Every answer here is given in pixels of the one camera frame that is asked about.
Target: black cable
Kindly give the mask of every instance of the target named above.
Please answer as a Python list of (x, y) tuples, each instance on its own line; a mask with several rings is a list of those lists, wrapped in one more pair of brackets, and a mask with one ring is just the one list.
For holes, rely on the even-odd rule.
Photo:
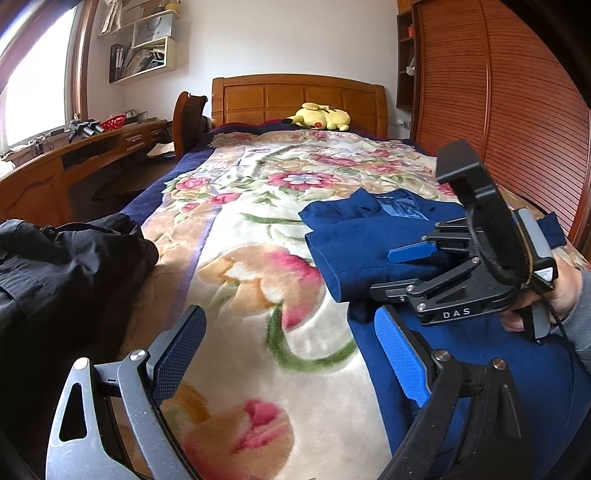
[[(487, 267), (488, 271), (491, 273), (493, 277), (499, 282), (504, 285), (515, 285), (520, 286), (521, 284), (527, 281), (526, 278), (518, 278), (515, 275), (508, 274), (503, 267), (500, 265), (499, 262), (496, 261), (494, 258), (488, 258), (482, 249), (482, 244), (478, 238), (476, 233), (476, 229), (474, 228), (474, 211), (476, 209), (476, 204), (472, 203), (466, 210), (466, 226), (468, 228), (468, 232), (470, 233), (470, 237), (472, 242), (474, 243), (474, 247), (476, 253), (480, 257), (480, 260), (484, 263)], [(570, 406), (573, 403), (573, 396), (574, 396), (574, 353), (572, 344), (569, 341), (569, 337), (566, 335), (566, 330), (564, 330), (564, 325), (562, 325), (562, 319), (556, 313), (556, 310), (550, 303), (550, 301), (546, 298), (542, 288), (534, 281), (529, 282), (527, 286), (535, 293), (537, 293), (538, 297), (540, 297), (540, 301), (542, 305), (546, 307), (549, 314), (554, 317), (556, 321), (556, 325), (564, 339), (567, 342), (566, 349), (569, 352), (569, 362), (570, 362), (570, 375), (571, 375), (571, 383), (570, 383), (570, 392), (569, 392), (569, 411), (567, 412), (567, 417), (570, 414)]]
[(475, 203), (472, 203), (468, 206), (466, 211), (466, 226), (468, 228), (468, 233), (470, 233), (472, 242), (474, 243), (474, 248), (478, 254), (478, 257), (480, 257), (480, 260), (486, 265), (488, 271), (493, 277), (495, 277), (496, 281), (502, 283), (503, 285), (521, 285), (526, 281), (526, 278), (517, 278), (516, 276), (507, 273), (495, 258), (489, 258), (485, 255), (480, 239), (478, 238), (478, 234), (476, 233), (476, 228), (474, 227), (475, 210)]

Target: wooden chair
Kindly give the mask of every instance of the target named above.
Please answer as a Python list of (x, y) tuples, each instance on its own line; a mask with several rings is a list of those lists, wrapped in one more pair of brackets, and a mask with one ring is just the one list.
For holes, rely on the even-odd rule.
[(207, 103), (206, 96), (193, 96), (189, 92), (181, 92), (173, 113), (173, 142), (177, 160), (191, 151), (203, 135), (203, 108)]

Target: gray sleeve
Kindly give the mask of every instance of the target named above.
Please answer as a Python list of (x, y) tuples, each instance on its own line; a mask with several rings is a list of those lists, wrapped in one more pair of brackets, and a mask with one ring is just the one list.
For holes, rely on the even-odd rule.
[[(583, 285), (579, 301), (562, 321), (566, 335), (574, 344), (574, 350), (591, 373), (591, 272), (581, 270)], [(560, 330), (553, 332), (560, 335)]]

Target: black jacket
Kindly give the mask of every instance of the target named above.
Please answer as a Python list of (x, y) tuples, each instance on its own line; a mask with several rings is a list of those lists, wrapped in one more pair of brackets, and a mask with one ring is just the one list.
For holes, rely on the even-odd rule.
[(0, 225), (0, 422), (38, 475), (73, 361), (115, 360), (157, 260), (121, 213), (59, 228)]

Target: metal screw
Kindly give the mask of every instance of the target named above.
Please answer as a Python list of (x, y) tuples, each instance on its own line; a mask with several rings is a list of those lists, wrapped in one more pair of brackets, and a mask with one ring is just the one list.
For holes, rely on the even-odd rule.
[(88, 359), (85, 356), (80, 357), (78, 360), (74, 362), (74, 368), (76, 370), (82, 370), (83, 368), (86, 368), (87, 365)]
[(447, 362), (451, 357), (451, 353), (447, 350), (435, 350), (434, 352), (435, 358), (440, 362)]
[(494, 358), (492, 360), (492, 366), (497, 370), (504, 370), (507, 368), (507, 362), (505, 362), (502, 358)]
[(131, 358), (132, 362), (139, 362), (146, 356), (146, 350), (142, 350), (138, 348), (129, 354), (129, 358)]

